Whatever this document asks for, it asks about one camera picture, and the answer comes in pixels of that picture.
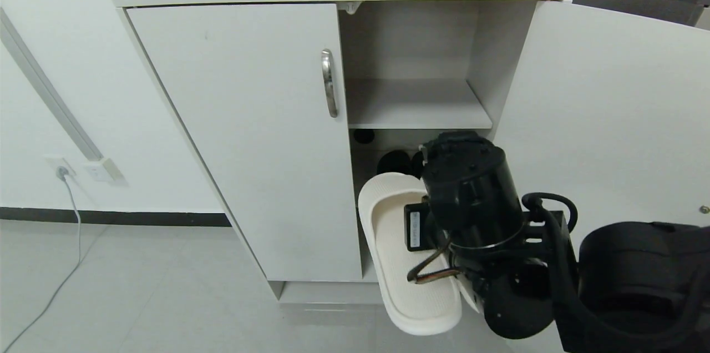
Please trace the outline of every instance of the open cabinet door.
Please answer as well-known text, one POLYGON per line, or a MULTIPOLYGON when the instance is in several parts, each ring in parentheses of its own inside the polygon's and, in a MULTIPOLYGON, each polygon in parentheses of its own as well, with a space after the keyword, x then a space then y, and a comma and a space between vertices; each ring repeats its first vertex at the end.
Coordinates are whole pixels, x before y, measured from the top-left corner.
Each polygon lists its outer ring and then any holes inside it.
POLYGON ((613 222, 710 225, 709 69, 705 30, 541 2, 494 139, 518 194, 574 201, 576 248, 613 222))

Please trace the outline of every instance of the cabinet door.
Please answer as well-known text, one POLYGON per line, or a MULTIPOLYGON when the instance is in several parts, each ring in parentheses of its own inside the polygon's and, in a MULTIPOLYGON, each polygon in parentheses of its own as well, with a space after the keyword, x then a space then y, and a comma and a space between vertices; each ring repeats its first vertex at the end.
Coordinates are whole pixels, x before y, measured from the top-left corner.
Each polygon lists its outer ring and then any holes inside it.
POLYGON ((541 2, 494 138, 518 194, 570 197, 576 244, 618 221, 710 225, 709 65, 705 30, 541 2))
POLYGON ((361 279, 335 4, 129 16, 267 278, 361 279), (332 52, 335 118, 323 49, 332 52))

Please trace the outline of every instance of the white slipper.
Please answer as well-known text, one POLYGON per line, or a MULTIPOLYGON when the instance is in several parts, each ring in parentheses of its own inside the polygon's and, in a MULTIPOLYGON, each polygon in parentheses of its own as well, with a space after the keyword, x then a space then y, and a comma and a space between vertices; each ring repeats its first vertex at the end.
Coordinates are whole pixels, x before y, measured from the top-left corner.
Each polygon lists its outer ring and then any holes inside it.
MULTIPOLYGON (((358 197, 360 222, 385 309, 398 328, 412 335, 434 335, 451 330, 461 320, 462 313, 462 292, 455 277, 423 285, 407 282, 407 272, 432 251, 407 250, 404 205, 421 202, 426 193, 424 184, 411 175, 385 173, 367 181, 358 197)), ((423 272, 447 267, 446 258, 441 255, 423 272)))

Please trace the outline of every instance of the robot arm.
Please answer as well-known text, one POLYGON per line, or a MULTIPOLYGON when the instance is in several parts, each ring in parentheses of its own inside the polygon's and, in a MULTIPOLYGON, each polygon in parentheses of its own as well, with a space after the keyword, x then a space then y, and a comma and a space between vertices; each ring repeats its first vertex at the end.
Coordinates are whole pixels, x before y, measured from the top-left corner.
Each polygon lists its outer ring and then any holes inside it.
POLYGON ((422 146, 428 196, 405 206, 425 219, 435 249, 414 283, 463 275, 489 327, 522 339, 556 321, 570 353, 710 352, 710 227, 622 222, 589 234, 579 262, 570 242, 575 205, 530 193, 518 201, 505 153, 476 133, 443 133, 422 146), (570 210, 550 212, 545 199, 570 210), (449 269, 421 274, 437 255, 449 269))

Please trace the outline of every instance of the wall outlet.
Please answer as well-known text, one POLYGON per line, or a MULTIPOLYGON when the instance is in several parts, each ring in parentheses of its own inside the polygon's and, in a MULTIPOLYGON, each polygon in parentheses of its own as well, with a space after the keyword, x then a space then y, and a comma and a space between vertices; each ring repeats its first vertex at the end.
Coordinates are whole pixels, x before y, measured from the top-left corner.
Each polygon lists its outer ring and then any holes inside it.
POLYGON ((76 176, 76 171, 74 171, 72 166, 70 166, 69 163, 67 163, 67 160, 63 157, 57 155, 44 155, 44 158, 55 174, 57 173, 58 168, 64 167, 69 171, 69 176, 76 176))
POLYGON ((121 176, 119 169, 109 158, 103 158, 97 162, 84 163, 84 168, 94 181, 99 181, 100 183, 111 183, 111 181, 116 181, 121 176))

